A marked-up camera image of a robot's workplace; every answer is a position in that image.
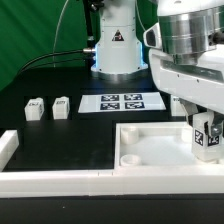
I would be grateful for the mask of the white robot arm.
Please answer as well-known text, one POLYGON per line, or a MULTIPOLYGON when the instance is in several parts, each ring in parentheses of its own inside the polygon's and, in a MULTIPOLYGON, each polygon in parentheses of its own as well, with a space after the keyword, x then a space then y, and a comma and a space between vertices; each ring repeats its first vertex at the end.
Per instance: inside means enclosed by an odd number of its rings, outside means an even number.
POLYGON ((224 0, 149 0, 158 22, 138 40, 136 0, 88 0, 100 14, 94 76, 129 77, 150 68, 157 88, 181 98, 188 119, 208 110, 202 129, 224 130, 224 0))

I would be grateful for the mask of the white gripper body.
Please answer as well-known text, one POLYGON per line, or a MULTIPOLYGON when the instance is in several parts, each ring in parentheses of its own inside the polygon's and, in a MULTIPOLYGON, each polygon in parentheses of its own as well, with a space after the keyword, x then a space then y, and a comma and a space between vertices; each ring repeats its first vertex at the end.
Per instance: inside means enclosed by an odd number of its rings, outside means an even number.
POLYGON ((156 87, 170 95, 224 114, 224 44, 198 57, 193 66, 177 65, 162 51, 159 23, 143 34, 156 87))

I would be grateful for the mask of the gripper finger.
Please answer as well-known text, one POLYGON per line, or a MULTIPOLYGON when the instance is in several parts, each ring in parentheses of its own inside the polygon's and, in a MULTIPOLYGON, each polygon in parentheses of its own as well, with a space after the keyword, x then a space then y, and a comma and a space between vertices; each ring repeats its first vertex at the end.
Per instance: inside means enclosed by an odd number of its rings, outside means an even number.
POLYGON ((207 112, 208 119, 205 123, 205 133, 210 137, 216 137, 223 133, 224 115, 214 112, 207 112))
POLYGON ((197 105, 187 100, 180 100, 181 107, 184 111, 186 121, 190 126, 193 126, 193 116, 198 113, 197 105))

